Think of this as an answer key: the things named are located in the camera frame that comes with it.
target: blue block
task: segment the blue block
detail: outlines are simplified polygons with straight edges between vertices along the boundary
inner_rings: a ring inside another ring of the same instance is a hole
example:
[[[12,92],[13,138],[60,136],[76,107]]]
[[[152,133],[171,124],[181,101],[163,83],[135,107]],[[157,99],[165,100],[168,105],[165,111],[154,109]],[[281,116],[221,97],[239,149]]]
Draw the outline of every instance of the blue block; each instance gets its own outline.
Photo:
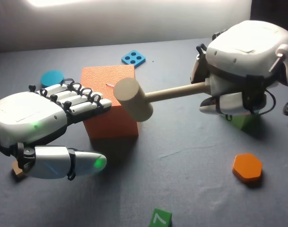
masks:
[[[49,87],[59,84],[64,79],[64,75],[59,70],[51,70],[43,74],[41,77],[42,87]]]
[[[122,62],[126,65],[134,65],[135,68],[144,63],[146,58],[138,51],[131,51],[122,57]]]

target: white wall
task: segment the white wall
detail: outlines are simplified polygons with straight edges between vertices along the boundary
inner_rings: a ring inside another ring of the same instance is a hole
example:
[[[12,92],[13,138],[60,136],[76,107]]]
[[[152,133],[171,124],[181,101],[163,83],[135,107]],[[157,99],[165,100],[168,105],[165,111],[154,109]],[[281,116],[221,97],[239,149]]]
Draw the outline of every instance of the white wall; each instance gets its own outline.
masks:
[[[251,0],[92,0],[36,8],[0,0],[0,52],[211,37]]]

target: mallet handle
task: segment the mallet handle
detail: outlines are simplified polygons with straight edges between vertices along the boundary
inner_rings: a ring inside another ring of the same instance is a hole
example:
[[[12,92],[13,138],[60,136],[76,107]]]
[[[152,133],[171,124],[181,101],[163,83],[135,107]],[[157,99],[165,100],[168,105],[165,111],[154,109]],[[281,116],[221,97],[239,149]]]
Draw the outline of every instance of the mallet handle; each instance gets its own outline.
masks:
[[[161,91],[154,91],[146,93],[146,101],[149,103],[157,102],[170,98],[177,98],[182,96],[190,96],[198,93],[210,92],[210,86],[205,85],[205,82],[185,85],[181,87],[169,88]]]

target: green block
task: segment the green block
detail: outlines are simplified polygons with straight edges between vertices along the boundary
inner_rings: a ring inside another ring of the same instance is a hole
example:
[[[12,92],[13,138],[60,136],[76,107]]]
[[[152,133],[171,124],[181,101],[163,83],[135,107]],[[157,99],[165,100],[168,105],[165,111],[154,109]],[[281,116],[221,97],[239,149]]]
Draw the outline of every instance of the green block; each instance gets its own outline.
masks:
[[[240,116],[233,116],[233,119],[229,122],[231,122],[235,127],[237,127],[240,130],[243,130],[249,123],[257,120],[259,118],[259,115],[240,115]]]
[[[171,216],[172,214],[170,212],[154,209],[149,227],[169,227],[171,226]]]

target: mallet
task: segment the mallet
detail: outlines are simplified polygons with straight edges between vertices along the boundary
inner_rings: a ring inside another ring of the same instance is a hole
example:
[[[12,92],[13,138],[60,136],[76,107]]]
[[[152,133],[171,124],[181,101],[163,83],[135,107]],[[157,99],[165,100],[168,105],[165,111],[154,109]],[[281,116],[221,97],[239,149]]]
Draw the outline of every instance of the mallet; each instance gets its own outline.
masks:
[[[134,78],[124,78],[114,87],[114,96],[137,122],[148,120],[153,114],[152,102],[210,92],[205,82],[144,93]]]

